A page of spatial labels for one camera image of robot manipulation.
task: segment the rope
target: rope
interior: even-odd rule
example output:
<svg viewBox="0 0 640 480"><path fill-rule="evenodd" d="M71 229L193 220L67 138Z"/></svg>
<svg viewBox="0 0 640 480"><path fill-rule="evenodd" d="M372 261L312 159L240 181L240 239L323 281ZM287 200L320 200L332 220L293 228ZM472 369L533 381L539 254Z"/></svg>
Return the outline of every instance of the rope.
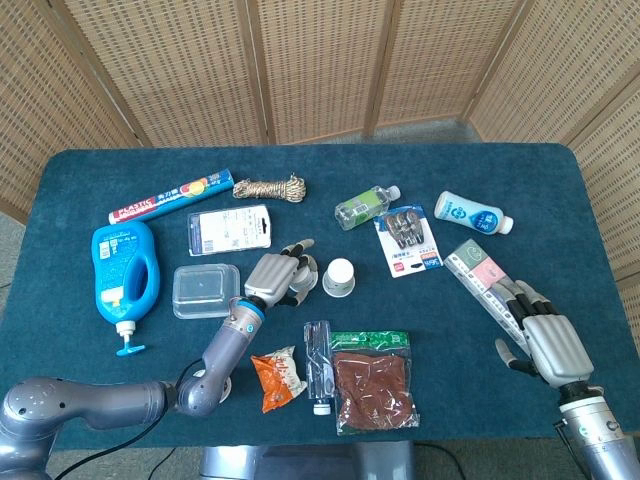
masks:
<svg viewBox="0 0 640 480"><path fill-rule="evenodd" d="M236 183L233 187L234 198L277 198L287 202L301 202L307 193L304 179L293 173L289 180L279 182L252 182L249 179Z"/></svg>

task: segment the water bottle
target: water bottle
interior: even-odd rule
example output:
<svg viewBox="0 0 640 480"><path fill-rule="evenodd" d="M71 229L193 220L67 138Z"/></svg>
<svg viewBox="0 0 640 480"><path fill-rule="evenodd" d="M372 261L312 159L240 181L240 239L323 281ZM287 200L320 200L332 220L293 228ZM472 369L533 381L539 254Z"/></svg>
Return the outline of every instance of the water bottle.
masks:
<svg viewBox="0 0 640 480"><path fill-rule="evenodd" d="M389 203L398 198L400 189L395 185L389 188L372 187L351 200L339 203L335 211L336 220L343 230L351 230L389 210Z"/></svg>
<svg viewBox="0 0 640 480"><path fill-rule="evenodd" d="M331 364L331 329L329 322L309 322L304 325L307 353L307 392L315 400L314 415L329 415L335 382Z"/></svg>

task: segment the orange snack bag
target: orange snack bag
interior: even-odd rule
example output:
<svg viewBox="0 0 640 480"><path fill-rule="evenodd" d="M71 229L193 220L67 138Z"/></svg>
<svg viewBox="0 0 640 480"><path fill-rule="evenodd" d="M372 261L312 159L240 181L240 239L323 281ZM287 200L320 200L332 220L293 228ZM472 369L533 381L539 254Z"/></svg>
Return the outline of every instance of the orange snack bag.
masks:
<svg viewBox="0 0 640 480"><path fill-rule="evenodd" d="M286 405L307 388L307 383L301 382L296 373L294 348L285 347L262 357L251 355L264 391L262 413Z"/></svg>

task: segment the robotic arm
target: robotic arm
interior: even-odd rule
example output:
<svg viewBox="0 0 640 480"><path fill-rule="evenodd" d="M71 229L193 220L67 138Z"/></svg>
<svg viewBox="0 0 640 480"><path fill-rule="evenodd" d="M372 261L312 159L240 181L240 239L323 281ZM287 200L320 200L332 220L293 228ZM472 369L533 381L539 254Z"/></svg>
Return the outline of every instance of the robotic arm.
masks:
<svg viewBox="0 0 640 480"><path fill-rule="evenodd" d="M505 278L492 288L523 331L531 359L518 360L500 339L498 354L509 368L539 375L560 391L563 418L555 426L563 441L569 445L562 432L568 426L596 480L640 479L635 448L611 413L604 389L587 383L593 364L569 319L525 282Z"/></svg>
<svg viewBox="0 0 640 480"><path fill-rule="evenodd" d="M305 255L313 240L264 255L245 283L245 297L202 355L205 372L176 385L84 385L33 377L14 386L0 411L0 480L50 480L45 469L56 436L72 418L103 430L158 422L169 408L203 417L218 406L227 377L265 319L279 304L297 306L315 286L317 266ZM295 296L288 296L292 287Z"/></svg>

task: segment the dark teal tablecloth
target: dark teal tablecloth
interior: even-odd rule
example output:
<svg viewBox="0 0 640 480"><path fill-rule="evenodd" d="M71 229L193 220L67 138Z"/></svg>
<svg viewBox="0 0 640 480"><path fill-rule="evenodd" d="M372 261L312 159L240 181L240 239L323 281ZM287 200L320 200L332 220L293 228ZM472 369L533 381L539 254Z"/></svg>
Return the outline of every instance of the dark teal tablecloth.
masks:
<svg viewBox="0 0 640 480"><path fill-rule="evenodd" d="M163 275L160 297L139 323L135 340L148 350L116 358L112 325L94 305L90 241L116 208L208 173L307 182L302 204L236 200L231 192L148 222ZM412 391L421 425L373 434L368 440L493 436L552 436L557 392L508 370L494 349L507 337L454 276L439 268L392 279L373 224L343 232L334 206L373 186L396 184L395 205L421 203L443 257L472 237L513 278L529 281L566 313L596 367L592 377L627 431L640 427L640 362L607 263L576 160L559 145L317 145L67 151L52 158L24 237L0 327L0 392L32 375L80 382L174 380L200 356L219 320L173 315L174 270L181 265L231 263L246 280L266 250L189 257L187 214L265 203L273 222L271 251L307 237L322 271L339 256L355 265L347 298L320 287L298 309L269 312L249 347L265 354L296 345L304 376L302 326L330 320L334 330L406 330ZM507 236L484 236L434 220L443 190L501 207L515 219ZM306 393L261 413L262 391L248 355L232 375L230 398L210 418L169 414L139 445L298 444L353 441L337 437L335 418L315 417ZM58 448L97 448L127 439L140 427L93 432L71 422Z"/></svg>

